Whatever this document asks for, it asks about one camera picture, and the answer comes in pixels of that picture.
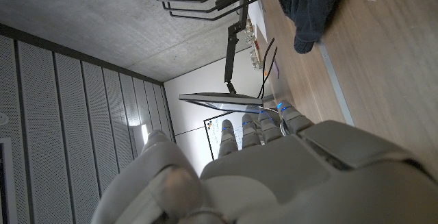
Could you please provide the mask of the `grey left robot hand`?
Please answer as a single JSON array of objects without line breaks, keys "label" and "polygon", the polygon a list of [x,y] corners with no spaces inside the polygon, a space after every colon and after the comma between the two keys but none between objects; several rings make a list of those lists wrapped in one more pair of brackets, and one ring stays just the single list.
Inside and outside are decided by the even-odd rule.
[{"label": "grey left robot hand", "polygon": [[408,150],[290,103],[281,124],[222,124],[220,153],[197,173],[160,130],[108,186],[93,223],[436,223],[437,179]]}]

